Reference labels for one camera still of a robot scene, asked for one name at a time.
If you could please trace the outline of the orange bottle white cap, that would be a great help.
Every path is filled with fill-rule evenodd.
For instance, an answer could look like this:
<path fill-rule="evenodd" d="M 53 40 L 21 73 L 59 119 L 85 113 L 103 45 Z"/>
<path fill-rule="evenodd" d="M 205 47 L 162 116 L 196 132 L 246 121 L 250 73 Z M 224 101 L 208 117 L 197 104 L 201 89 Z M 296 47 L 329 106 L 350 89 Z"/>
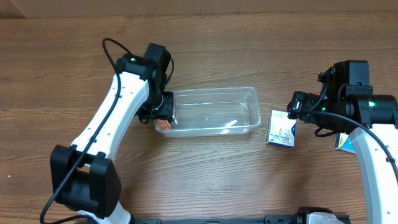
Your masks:
<path fill-rule="evenodd" d="M 157 124 L 158 124 L 159 128 L 162 130 L 170 130 L 171 129 L 171 125 L 167 120 L 158 119 Z"/>

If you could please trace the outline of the blue yellow VapoDrops box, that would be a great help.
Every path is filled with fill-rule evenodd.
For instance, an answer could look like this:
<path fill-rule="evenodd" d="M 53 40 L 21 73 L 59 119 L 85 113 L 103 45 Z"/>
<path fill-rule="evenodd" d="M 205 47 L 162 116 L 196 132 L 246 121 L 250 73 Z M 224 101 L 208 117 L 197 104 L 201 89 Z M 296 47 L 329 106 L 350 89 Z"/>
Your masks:
<path fill-rule="evenodd" d="M 354 146 L 348 134 L 338 133 L 336 135 L 335 149 L 355 154 Z"/>

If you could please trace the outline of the white blue medicine box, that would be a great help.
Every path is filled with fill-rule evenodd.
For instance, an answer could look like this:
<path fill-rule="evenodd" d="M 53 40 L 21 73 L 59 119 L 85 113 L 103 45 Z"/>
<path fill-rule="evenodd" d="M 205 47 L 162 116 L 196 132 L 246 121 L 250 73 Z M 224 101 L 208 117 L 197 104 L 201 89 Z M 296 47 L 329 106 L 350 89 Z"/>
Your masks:
<path fill-rule="evenodd" d="M 270 112 L 266 144 L 286 148 L 295 146 L 296 120 L 287 115 L 283 111 Z"/>

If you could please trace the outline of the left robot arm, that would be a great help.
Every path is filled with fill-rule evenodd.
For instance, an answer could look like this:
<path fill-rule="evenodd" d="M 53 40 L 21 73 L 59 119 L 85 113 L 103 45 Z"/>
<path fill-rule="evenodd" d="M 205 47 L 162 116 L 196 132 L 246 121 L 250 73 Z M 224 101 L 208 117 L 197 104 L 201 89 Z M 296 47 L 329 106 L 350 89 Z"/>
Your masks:
<path fill-rule="evenodd" d="M 150 43 L 141 57 L 127 50 L 109 62 L 112 84 L 94 117 L 69 146 L 57 145 L 50 155 L 53 194 L 40 214 L 41 223 L 54 202 L 78 212 L 61 223 L 80 218 L 134 223 L 120 202 L 122 186 L 114 161 L 133 118 L 142 124 L 174 120 L 174 94 L 165 89 L 174 60 L 163 45 Z"/>

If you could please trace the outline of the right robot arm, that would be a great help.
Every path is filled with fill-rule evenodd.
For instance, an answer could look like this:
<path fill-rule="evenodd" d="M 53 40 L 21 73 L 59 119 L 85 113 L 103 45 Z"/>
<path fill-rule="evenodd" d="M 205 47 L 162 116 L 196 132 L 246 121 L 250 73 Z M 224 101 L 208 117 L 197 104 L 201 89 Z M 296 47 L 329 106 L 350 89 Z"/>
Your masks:
<path fill-rule="evenodd" d="M 329 135 L 346 133 L 358 158 L 368 223 L 397 223 L 397 100 L 375 95 L 366 60 L 335 63 L 318 74 L 319 95 L 295 91 L 290 119 Z"/>

